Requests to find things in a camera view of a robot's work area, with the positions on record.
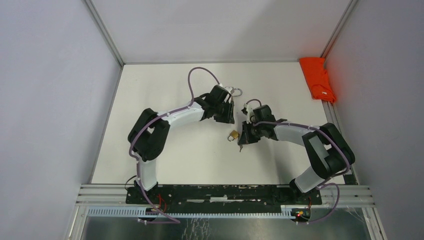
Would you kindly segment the large brass padlock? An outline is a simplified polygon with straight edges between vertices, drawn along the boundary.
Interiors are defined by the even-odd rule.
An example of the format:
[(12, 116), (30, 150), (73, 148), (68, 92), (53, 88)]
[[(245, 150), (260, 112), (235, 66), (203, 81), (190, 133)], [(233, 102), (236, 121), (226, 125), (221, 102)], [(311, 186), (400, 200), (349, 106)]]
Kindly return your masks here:
[(236, 97), (242, 96), (243, 95), (243, 91), (240, 88), (233, 87), (230, 90), (230, 94), (231, 94), (232, 97), (236, 98)]

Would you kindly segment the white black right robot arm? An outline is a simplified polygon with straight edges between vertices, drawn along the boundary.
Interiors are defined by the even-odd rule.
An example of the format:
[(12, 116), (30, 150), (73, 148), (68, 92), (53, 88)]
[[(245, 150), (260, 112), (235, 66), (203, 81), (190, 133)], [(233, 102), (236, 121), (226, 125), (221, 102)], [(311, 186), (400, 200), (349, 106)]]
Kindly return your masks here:
[(242, 122), (241, 136), (237, 141), (240, 147), (267, 138), (305, 148), (310, 166), (289, 183), (288, 196), (295, 204), (306, 201), (312, 189), (348, 172), (356, 160), (352, 149), (332, 123), (310, 126), (276, 119), (268, 105), (252, 108), (245, 103), (241, 111), (246, 120)]

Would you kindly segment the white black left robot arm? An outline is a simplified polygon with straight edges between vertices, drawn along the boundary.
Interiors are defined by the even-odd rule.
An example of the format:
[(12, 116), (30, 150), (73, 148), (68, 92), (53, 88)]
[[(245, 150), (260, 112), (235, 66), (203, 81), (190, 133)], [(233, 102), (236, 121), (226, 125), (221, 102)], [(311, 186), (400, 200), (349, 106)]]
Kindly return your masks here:
[(157, 198), (157, 158), (164, 150), (170, 130), (213, 118), (217, 123), (234, 124), (236, 89), (215, 85), (209, 93), (194, 97), (182, 107), (169, 111), (146, 108), (130, 130), (129, 155), (136, 160), (138, 197), (145, 204)]

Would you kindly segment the small brass padlock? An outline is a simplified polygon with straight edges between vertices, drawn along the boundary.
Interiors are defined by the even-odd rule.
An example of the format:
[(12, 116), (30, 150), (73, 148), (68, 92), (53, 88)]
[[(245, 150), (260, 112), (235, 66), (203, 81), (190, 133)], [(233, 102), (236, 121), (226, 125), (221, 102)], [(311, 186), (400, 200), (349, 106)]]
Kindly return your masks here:
[(240, 135), (240, 134), (239, 134), (239, 132), (238, 132), (238, 131), (233, 130), (233, 131), (231, 131), (231, 132), (230, 132), (230, 134), (228, 135), (227, 140), (228, 140), (229, 142), (232, 142), (232, 141), (234, 141), (234, 140), (238, 139), (239, 135)]

